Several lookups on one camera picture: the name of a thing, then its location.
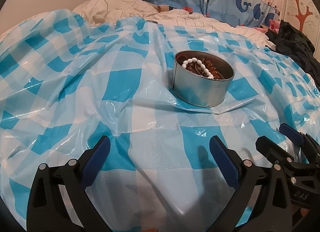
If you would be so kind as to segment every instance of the white bedsheet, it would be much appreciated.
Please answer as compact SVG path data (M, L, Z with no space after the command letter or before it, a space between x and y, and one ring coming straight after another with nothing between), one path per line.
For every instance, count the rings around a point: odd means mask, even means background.
M268 37L265 34L254 28L245 26L232 27L216 19L204 17L199 13L189 14L189 12L182 9L159 13L149 3L141 0L91 0L79 5L73 11L80 14L93 26L98 26L105 22L115 23L117 20L129 16L140 16L146 20L157 21L165 25L196 27L240 34L249 38L251 42L259 47L268 45L273 48L274 46L273 43L268 41Z

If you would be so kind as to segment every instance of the bead bracelet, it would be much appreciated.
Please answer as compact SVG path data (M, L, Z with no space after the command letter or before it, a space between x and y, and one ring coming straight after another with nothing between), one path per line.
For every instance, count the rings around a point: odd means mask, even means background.
M188 60L184 61L184 62L182 63L182 67L183 67L184 69L186 69L188 63L193 63L193 62L196 62L198 65L200 65L201 69L202 69L203 72L207 75L208 78L210 78L210 79L213 79L213 78L214 78L214 76L211 74L211 72L210 72L208 69L206 69L206 67L205 67L205 65L202 63L202 61L198 60L197 58L192 58L192 59L188 59Z

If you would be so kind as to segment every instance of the round metal container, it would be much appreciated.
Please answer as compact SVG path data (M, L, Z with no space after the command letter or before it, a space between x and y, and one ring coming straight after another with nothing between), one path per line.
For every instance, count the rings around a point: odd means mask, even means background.
M154 23L154 24L158 23L157 21L153 21L153 20L147 20L147 22Z
M181 54L187 58L195 57L199 60L204 58L211 61L218 72L222 74L224 80L205 78L184 69L181 65L185 59L180 57ZM200 107L215 107L223 102L234 75L230 64L215 55L200 51L182 51L174 57L172 89L189 104Z

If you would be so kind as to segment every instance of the black clamp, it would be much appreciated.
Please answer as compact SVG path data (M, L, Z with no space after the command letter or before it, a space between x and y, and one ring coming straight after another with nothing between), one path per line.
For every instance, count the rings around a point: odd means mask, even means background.
M210 152L226 182L236 191L207 232L320 231L320 146L308 134L286 124L279 131L302 149L309 163L294 162L290 154L263 136L257 139L256 148L273 166L255 166L227 149L218 136L211 138ZM261 190L248 222L236 227L258 185ZM310 211L297 220L291 204Z
M93 149L64 166L39 165L28 201L28 232L112 232L88 198L91 186L110 152L110 139L101 137ZM65 185L83 227L74 224L66 210L59 185Z

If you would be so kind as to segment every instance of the plastic sheet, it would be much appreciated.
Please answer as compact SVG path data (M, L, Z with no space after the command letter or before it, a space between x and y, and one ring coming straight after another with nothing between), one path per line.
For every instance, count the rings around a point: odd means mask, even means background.
M198 108L171 92L173 56L188 49L235 69L221 105ZM306 74L230 33L137 17L90 27L58 10L4 38L0 76L0 194L24 227L38 165L79 158L102 135L111 151L87 189L98 212L114 231L167 232L205 231L233 194L209 152L213 135L262 166L262 135L300 160L280 123L319 137L320 94Z

